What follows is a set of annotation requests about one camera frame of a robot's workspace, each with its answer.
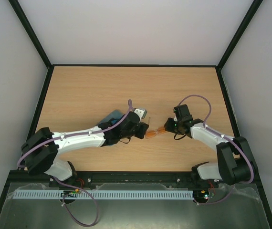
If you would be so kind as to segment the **orange sunglasses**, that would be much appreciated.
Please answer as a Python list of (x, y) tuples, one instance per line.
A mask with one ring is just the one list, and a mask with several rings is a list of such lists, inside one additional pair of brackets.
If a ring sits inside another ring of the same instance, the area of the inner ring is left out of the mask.
[(165, 127), (159, 127), (158, 129), (156, 130), (153, 130), (153, 129), (147, 129), (146, 130), (146, 133), (145, 133), (145, 139), (151, 139), (153, 137), (156, 137), (158, 135), (162, 135), (162, 134), (165, 134), (167, 131), (165, 130)]

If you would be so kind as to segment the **blue transparent glasses case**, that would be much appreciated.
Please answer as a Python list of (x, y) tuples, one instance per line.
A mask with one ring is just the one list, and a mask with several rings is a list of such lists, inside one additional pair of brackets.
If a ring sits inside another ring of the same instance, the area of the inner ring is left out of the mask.
[(110, 131), (105, 132), (105, 137), (107, 139), (107, 145), (112, 146), (117, 144), (121, 140), (121, 128), (117, 126)]

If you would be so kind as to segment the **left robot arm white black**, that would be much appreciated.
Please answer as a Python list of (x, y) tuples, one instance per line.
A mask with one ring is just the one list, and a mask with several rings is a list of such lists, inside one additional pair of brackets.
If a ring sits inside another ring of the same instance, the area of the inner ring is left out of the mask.
[(112, 146), (122, 139), (143, 139), (149, 127), (142, 120), (147, 111), (134, 109), (121, 118), (111, 118), (90, 129), (74, 132), (51, 132), (44, 127), (21, 147), (29, 175), (47, 174), (60, 181), (76, 176), (73, 164), (60, 155), (82, 148)]

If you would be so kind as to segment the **green glasses case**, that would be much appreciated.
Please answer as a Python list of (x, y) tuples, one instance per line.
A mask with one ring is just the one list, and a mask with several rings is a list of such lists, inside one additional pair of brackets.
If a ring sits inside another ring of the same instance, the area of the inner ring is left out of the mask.
[(99, 123), (105, 123), (110, 121), (111, 119), (120, 119), (122, 116), (123, 116), (123, 113), (115, 109), (111, 113), (109, 113), (105, 118), (103, 118)]

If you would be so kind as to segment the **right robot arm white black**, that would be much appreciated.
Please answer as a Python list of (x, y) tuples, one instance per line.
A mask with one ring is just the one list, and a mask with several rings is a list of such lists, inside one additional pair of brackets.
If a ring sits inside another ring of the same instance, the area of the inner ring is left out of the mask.
[(217, 154), (216, 163), (204, 162), (192, 167), (191, 181), (195, 186), (201, 187), (209, 179), (220, 180), (227, 185), (253, 181), (258, 167), (246, 138), (224, 135), (203, 120), (194, 119), (186, 104), (174, 107), (173, 111), (175, 117), (166, 121), (166, 131), (198, 140)]

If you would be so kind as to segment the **black metal frame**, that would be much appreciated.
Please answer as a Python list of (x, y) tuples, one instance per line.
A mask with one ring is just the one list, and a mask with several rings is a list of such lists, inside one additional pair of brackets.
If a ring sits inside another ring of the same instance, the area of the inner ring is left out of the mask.
[[(31, 39), (32, 43), (34, 44), (34, 47), (37, 49), (40, 57), (42, 58), (44, 64), (47, 67), (47, 74), (44, 80), (44, 84), (42, 86), (41, 94), (34, 112), (34, 116), (31, 122), (31, 126), (29, 128), (29, 133), (28, 137), (31, 137), (34, 135), (34, 129), (38, 125), (39, 117), (41, 115), (43, 103), (45, 101), (47, 91), (50, 85), (50, 81), (52, 78), (52, 73), (54, 71), (54, 68), (57, 66), (56, 64), (51, 64), (49, 61), (41, 43), (39, 42), (26, 14), (24, 13), (20, 3), (17, 0), (11, 0), (10, 2), (11, 7), (13, 8), (15, 14), (19, 18), (19, 21), (23, 25), (24, 29), (26, 30), (29, 38)], [(237, 120), (234, 117), (234, 111), (233, 111), (233, 106), (230, 101), (230, 96), (229, 93), (226, 89), (226, 85), (224, 82), (224, 78), (222, 76), (221, 70), (225, 66), (227, 60), (229, 59), (230, 55), (234, 51), (235, 47), (237, 46), (239, 40), (243, 36), (245, 30), (249, 26), (252, 18), (254, 15), (257, 13), (258, 9), (260, 8), (260, 5), (262, 4), (262, 1), (260, 0), (254, 0), (251, 3), (251, 6), (249, 7), (247, 13), (245, 14), (241, 24), (239, 25), (237, 31), (235, 32), (233, 38), (230, 41), (230, 44), (228, 45), (225, 53), (223, 54), (220, 62), (218, 65), (214, 65), (213, 68), (216, 70), (218, 81), (220, 84), (220, 88), (222, 91), (222, 96), (224, 99), (224, 103), (226, 105), (226, 109), (229, 115), (230, 119), (230, 124), (233, 129), (233, 133), (235, 136), (240, 136), (240, 132), (238, 130), (238, 125), (237, 125)], [(173, 180), (174, 176), (182, 175), (185, 178), (191, 178), (191, 172), (141, 172), (141, 171), (136, 171), (136, 172), (126, 172), (126, 171), (119, 171), (119, 172), (92, 172), (91, 173), (94, 178), (102, 177), (106, 181), (113, 181), (115, 178), (124, 178), (124, 177), (132, 177), (134, 178), (135, 181), (137, 182), (146, 182), (146, 181), (151, 181), (154, 177), (155, 178), (160, 178), (162, 182), (165, 181), (170, 181)], [(9, 190), (9, 185), (13, 182), (21, 182), (21, 183), (29, 183), (31, 181), (34, 181), (36, 183), (40, 181), (47, 181), (47, 176), (46, 175), (37, 175), (37, 176), (29, 176), (27, 175), (24, 171), (21, 171), (21, 169), (17, 168), (15, 170), (12, 170), (9, 172), (8, 178), (6, 180), (6, 183), (4, 185), (4, 189), (2, 191), (2, 194), (0, 196), (0, 215), (3, 212), (3, 206), (5, 203), (5, 196), (8, 193)], [(264, 187), (262, 185), (262, 181), (259, 175), (256, 175), (254, 178), (254, 184), (256, 184), (258, 190), (259, 190), (259, 196), (261, 198), (264, 212), (267, 218), (267, 222), (269, 224), (269, 227), (272, 229), (272, 211), (270, 209)]]

